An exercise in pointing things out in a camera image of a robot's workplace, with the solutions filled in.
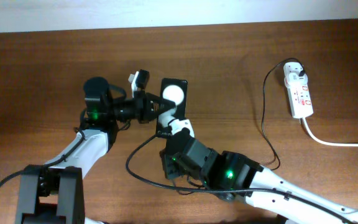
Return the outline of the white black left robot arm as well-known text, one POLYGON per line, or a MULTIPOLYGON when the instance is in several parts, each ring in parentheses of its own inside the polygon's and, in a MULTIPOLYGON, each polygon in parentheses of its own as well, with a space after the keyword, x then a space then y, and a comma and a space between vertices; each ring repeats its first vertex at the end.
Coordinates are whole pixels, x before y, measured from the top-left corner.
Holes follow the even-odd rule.
POLYGON ((112 148, 118 121, 147 123, 176 107, 145 91, 132 99, 113 98, 109 88, 86 90, 86 110, 74 140, 56 157, 21 172, 16 223, 93 223, 85 215, 83 179, 112 148))

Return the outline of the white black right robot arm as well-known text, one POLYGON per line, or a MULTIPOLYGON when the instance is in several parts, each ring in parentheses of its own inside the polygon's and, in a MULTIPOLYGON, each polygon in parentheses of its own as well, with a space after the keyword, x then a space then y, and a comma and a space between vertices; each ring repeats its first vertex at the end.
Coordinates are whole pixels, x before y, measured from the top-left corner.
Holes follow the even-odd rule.
POLYGON ((218 153, 195 138, 187 119, 175 116, 178 103, 153 96, 147 109, 168 131, 160 153, 167 179, 188 175, 200 181, 191 192, 207 192, 221 200, 274 212, 285 223, 358 223, 358 209, 304 190, 243 154, 218 153))

